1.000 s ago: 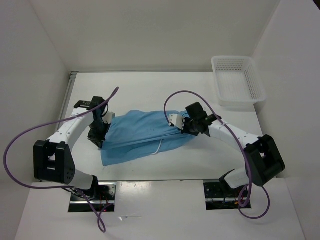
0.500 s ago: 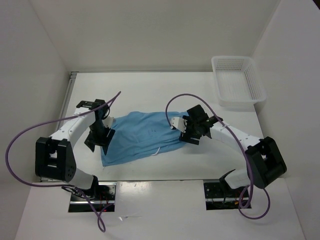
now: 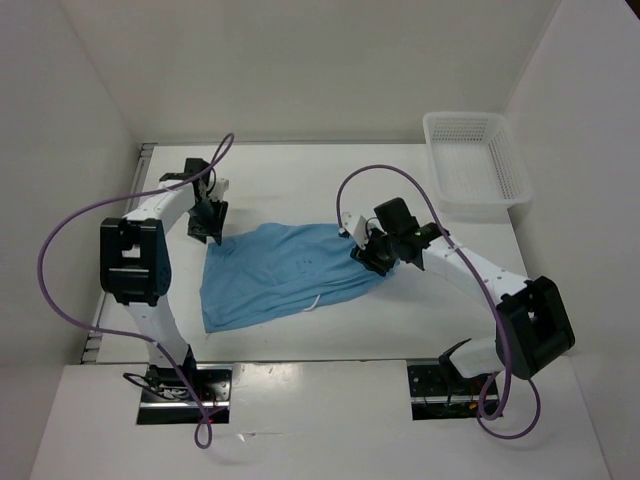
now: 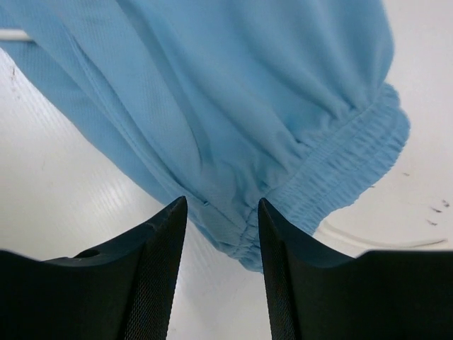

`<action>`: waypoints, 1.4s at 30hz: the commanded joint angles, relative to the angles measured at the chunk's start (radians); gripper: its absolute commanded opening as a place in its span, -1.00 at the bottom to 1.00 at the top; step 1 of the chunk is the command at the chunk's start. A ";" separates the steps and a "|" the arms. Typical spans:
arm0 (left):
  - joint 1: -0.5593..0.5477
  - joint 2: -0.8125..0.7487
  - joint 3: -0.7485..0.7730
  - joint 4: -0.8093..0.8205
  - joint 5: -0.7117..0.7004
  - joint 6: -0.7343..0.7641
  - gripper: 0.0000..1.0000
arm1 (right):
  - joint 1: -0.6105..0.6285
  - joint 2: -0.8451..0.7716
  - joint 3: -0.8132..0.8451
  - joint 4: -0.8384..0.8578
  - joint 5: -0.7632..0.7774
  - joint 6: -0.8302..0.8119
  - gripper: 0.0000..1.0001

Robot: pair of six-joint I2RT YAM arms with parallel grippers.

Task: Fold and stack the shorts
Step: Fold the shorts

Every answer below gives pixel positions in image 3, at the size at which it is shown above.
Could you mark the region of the light blue shorts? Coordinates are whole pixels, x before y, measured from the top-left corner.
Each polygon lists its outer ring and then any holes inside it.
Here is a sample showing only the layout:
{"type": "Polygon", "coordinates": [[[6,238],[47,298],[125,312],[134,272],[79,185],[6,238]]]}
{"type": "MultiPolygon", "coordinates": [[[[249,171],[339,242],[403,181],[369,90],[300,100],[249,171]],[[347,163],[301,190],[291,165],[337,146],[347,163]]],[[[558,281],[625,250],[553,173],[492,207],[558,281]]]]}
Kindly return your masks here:
{"type": "Polygon", "coordinates": [[[355,242],[328,223],[264,223],[208,246],[200,287],[208,334],[359,298],[380,276],[351,258],[355,242]]]}

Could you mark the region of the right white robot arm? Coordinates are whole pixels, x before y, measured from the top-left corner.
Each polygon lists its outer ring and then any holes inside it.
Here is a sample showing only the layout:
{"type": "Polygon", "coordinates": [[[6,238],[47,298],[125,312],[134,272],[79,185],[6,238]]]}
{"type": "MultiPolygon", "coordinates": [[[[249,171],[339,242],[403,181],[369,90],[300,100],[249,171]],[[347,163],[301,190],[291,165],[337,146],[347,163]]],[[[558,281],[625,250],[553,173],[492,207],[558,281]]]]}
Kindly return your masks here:
{"type": "Polygon", "coordinates": [[[467,339],[440,355],[440,385],[460,393],[475,377],[509,370],[529,380],[570,350],[575,335],[557,285],[545,276],[529,279],[471,251],[447,230],[420,224],[401,198],[374,210],[373,227],[362,216],[341,215],[342,229],[354,239],[354,260],[386,276],[398,262],[437,275],[493,315],[493,337],[467,339]]]}

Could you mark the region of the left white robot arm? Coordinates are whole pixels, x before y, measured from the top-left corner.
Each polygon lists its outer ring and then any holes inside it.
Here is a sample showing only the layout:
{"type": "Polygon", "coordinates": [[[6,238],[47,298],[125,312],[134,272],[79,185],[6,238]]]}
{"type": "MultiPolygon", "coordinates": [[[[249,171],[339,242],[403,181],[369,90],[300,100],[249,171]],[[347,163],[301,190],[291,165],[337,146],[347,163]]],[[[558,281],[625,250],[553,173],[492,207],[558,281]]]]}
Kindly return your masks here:
{"type": "Polygon", "coordinates": [[[157,194],[100,226],[101,287],[124,306],[148,343],[147,385],[156,391],[165,387],[180,400],[196,394],[200,376],[169,305],[172,269],[166,234],[187,214],[188,237],[221,244],[228,187],[209,162],[188,158],[181,172],[160,178],[157,194]]]}

